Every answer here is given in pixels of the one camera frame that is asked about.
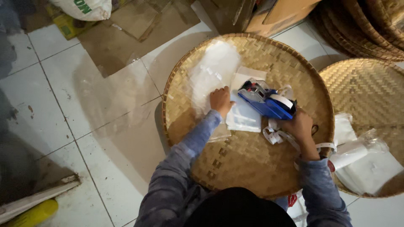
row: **person's right hand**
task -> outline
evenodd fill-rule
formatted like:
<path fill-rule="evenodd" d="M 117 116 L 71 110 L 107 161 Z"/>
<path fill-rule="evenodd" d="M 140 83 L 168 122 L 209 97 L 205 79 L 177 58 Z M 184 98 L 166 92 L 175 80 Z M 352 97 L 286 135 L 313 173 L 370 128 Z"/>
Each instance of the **person's right hand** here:
<path fill-rule="evenodd" d="M 292 120 L 279 121 L 279 123 L 282 129 L 292 134 L 297 140 L 304 161 L 320 160 L 316 144 L 311 137 L 313 119 L 302 108 L 297 108 Z"/>
<path fill-rule="evenodd" d="M 292 120 L 279 122 L 281 127 L 292 134 L 297 141 L 311 138 L 313 119 L 301 107 L 297 108 Z"/>

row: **white tile floor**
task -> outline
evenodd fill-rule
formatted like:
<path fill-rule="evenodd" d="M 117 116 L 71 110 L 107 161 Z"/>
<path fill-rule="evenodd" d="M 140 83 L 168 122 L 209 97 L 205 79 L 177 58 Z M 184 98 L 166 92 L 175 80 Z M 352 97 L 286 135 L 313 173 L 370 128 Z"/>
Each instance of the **white tile floor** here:
<path fill-rule="evenodd" d="M 46 156 L 41 164 L 52 160 L 83 181 L 57 198 L 57 214 L 40 226 L 133 226 L 151 174 L 165 157 L 154 109 L 169 73 L 188 50 L 218 34 L 201 5 L 192 7 L 199 24 L 106 79 L 79 41 L 66 41 L 55 25 L 11 38 L 17 60 L 0 80 L 18 111 L 17 119 L 8 121 L 10 130 L 41 151 L 38 158 Z M 318 70 L 347 58 L 310 22 L 273 38 Z M 341 192 L 341 197 L 354 226 L 402 226 L 404 195 L 371 200 Z M 289 214 L 302 214 L 299 203 Z"/>

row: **person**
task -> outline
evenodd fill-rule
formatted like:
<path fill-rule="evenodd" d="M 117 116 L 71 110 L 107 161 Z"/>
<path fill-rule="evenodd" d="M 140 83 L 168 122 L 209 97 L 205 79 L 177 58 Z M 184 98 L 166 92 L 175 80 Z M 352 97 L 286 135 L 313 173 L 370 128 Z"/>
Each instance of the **person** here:
<path fill-rule="evenodd" d="M 211 110 L 156 167 L 135 227 L 296 226 L 282 198 L 264 200 L 241 187 L 215 193 L 190 179 L 192 164 L 233 104 L 227 86 L 210 94 Z M 347 207 L 331 179 L 328 158 L 318 154 L 311 137 L 313 120 L 297 108 L 292 120 L 280 124 L 301 148 L 299 168 L 308 226 L 352 226 Z"/>

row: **price labeling gun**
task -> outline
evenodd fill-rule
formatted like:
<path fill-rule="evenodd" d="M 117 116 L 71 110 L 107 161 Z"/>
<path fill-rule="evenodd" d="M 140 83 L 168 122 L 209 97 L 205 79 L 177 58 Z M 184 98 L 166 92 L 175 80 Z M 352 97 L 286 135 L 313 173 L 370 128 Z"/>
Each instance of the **price labeling gun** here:
<path fill-rule="evenodd" d="M 238 89 L 238 96 L 267 118 L 291 120 L 296 112 L 297 100 L 278 94 L 264 80 L 250 78 Z"/>

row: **person's left hand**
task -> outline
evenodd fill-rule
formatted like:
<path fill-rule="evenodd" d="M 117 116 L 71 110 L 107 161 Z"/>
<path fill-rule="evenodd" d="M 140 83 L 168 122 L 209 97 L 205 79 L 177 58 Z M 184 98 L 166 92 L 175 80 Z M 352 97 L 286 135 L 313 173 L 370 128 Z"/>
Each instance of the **person's left hand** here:
<path fill-rule="evenodd" d="M 229 87 L 225 86 L 210 93 L 210 108 L 218 111 L 224 118 L 236 102 L 230 101 Z"/>

